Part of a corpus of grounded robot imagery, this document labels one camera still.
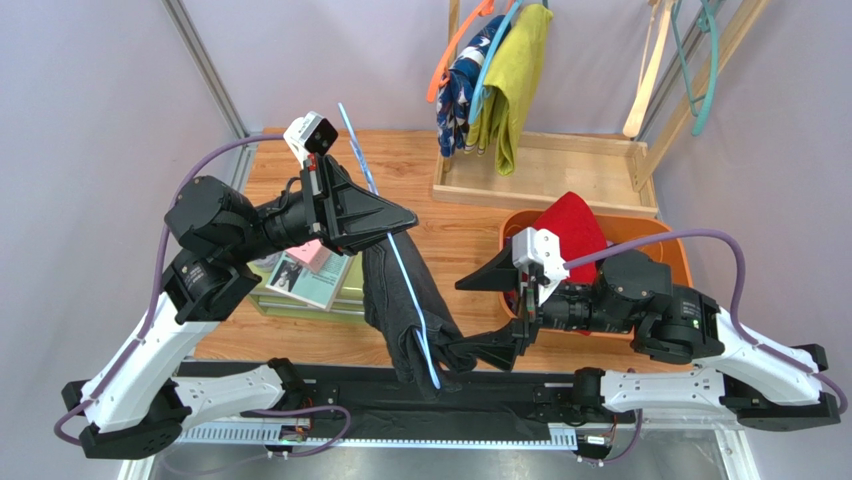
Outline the yellow-green trousers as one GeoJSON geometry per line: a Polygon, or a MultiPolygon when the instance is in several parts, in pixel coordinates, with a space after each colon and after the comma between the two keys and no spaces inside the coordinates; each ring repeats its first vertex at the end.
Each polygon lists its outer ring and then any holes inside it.
{"type": "Polygon", "coordinates": [[[543,70],[553,12],[544,2],[524,4],[494,57],[485,79],[485,102],[470,125],[465,148],[494,152],[496,172],[516,169],[520,140],[543,70]]]}

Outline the light blue hanger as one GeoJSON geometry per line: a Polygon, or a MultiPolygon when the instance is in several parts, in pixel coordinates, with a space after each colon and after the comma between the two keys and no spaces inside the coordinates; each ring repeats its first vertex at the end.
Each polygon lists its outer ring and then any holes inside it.
{"type": "Polygon", "coordinates": [[[504,40],[507,32],[510,29],[510,25],[512,24],[512,20],[515,15],[518,13],[522,1],[510,1],[508,4],[508,10],[503,15],[503,19],[501,23],[497,27],[494,35],[491,38],[491,43],[489,49],[484,58],[482,67],[480,69],[480,75],[477,79],[477,83],[473,89],[473,96],[471,99],[470,110],[468,112],[468,123],[473,125],[477,119],[479,118],[482,108],[485,102],[485,79],[487,73],[493,63],[494,57],[500,47],[500,44],[504,40]]]}

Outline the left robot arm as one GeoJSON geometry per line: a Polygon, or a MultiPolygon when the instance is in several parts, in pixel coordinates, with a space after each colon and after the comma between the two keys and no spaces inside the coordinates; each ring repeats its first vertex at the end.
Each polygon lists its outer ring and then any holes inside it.
{"type": "Polygon", "coordinates": [[[144,459],[197,425],[297,406],[304,384],[286,359],[218,378],[180,378],[176,370],[259,284],[253,261],[313,240],[353,256],[417,222],[413,211],[354,183],[329,155],[310,155],[278,198],[258,206],[212,176],[190,180],[165,217],[180,249],[162,266],[153,303],[95,378],[63,388],[69,414],[87,421],[76,440],[84,455],[144,459]]]}

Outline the red trousers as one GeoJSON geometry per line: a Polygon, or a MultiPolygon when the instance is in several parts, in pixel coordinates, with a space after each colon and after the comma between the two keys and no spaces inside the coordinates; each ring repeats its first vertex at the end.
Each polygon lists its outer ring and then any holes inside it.
{"type": "Polygon", "coordinates": [[[574,192],[567,192],[560,197],[532,223],[532,227],[549,230],[559,238],[560,255],[565,262],[607,247],[605,235],[594,213],[574,192]]]}

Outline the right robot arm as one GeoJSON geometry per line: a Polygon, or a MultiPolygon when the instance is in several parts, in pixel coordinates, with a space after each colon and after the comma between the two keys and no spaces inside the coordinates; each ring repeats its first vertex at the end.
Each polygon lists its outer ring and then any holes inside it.
{"type": "Polygon", "coordinates": [[[826,376],[822,346],[787,347],[744,326],[736,305],[722,307],[676,283],[667,264],[643,252],[653,242],[647,236],[567,261],[552,232],[524,230],[456,284],[514,293],[515,316],[497,331],[453,342],[450,350],[509,371],[543,329],[627,333],[633,351],[676,371],[579,369],[570,388],[573,408],[727,410],[743,426],[773,432],[840,421],[849,401],[826,376]]]}

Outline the black trousers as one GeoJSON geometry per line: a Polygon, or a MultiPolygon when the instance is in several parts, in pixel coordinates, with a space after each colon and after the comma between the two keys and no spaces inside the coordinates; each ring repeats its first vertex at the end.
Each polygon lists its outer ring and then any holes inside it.
{"type": "Polygon", "coordinates": [[[405,263],[427,323],[431,356],[442,388],[434,388],[415,328],[419,317],[387,239],[362,254],[365,322],[386,341],[397,379],[414,384],[428,401],[462,389],[457,376],[472,371],[477,361],[449,351],[451,342],[463,338],[416,244],[406,232],[393,236],[405,263]]]}

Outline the blue wire hanger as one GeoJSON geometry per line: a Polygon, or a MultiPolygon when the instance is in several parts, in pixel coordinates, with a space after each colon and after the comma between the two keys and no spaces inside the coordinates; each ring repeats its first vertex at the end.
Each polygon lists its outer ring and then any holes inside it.
{"type": "MultiPolygon", "coordinates": [[[[340,112],[340,115],[341,115],[341,119],[342,119],[342,121],[343,121],[343,123],[344,123],[344,125],[345,125],[345,127],[348,131],[349,136],[350,136],[350,140],[349,140],[350,147],[352,148],[352,151],[353,151],[353,153],[354,153],[354,155],[355,155],[355,157],[356,157],[356,159],[359,163],[362,174],[364,175],[364,178],[367,182],[368,189],[371,193],[373,193],[375,195],[379,195],[379,192],[378,192],[378,189],[377,189],[377,186],[376,186],[376,182],[373,178],[372,172],[371,172],[370,167],[368,165],[368,162],[365,158],[365,155],[364,155],[363,150],[361,148],[360,142],[358,141],[355,129],[354,129],[352,123],[351,123],[351,120],[349,119],[349,116],[347,114],[345,106],[343,105],[342,102],[338,102],[337,106],[338,106],[338,109],[339,109],[339,112],[340,112]]],[[[425,321],[424,312],[421,308],[419,299],[416,295],[415,289],[414,289],[412,282],[409,278],[408,271],[406,269],[405,263],[403,262],[401,255],[400,255],[398,246],[397,246],[397,244],[396,244],[396,242],[393,238],[393,235],[391,233],[387,233],[386,237],[387,237],[389,245],[391,246],[391,249],[394,253],[394,256],[396,258],[397,265],[399,267],[400,273],[401,273],[401,275],[402,275],[402,277],[405,281],[406,287],[408,289],[409,296],[410,296],[411,301],[412,301],[412,305],[413,305],[413,307],[414,307],[414,309],[415,309],[415,311],[416,311],[416,313],[419,317],[420,326],[415,328],[415,336],[416,336],[416,338],[417,338],[417,340],[420,344],[424,360],[427,364],[431,382],[432,382],[435,389],[440,390],[442,388],[442,384],[441,384],[441,381],[440,381],[439,376],[437,374],[437,369],[434,365],[434,362],[433,362],[433,359],[432,359],[432,356],[431,356],[430,345],[429,345],[428,336],[427,336],[427,323],[425,321]]]]}

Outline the beige hanger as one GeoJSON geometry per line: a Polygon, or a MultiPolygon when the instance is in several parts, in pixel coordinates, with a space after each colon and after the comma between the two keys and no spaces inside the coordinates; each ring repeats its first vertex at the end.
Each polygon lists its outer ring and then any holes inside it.
{"type": "Polygon", "coordinates": [[[622,129],[622,134],[628,138],[636,138],[643,126],[665,51],[674,1],[649,1],[648,5],[651,7],[651,15],[640,62],[636,95],[622,129]]]}

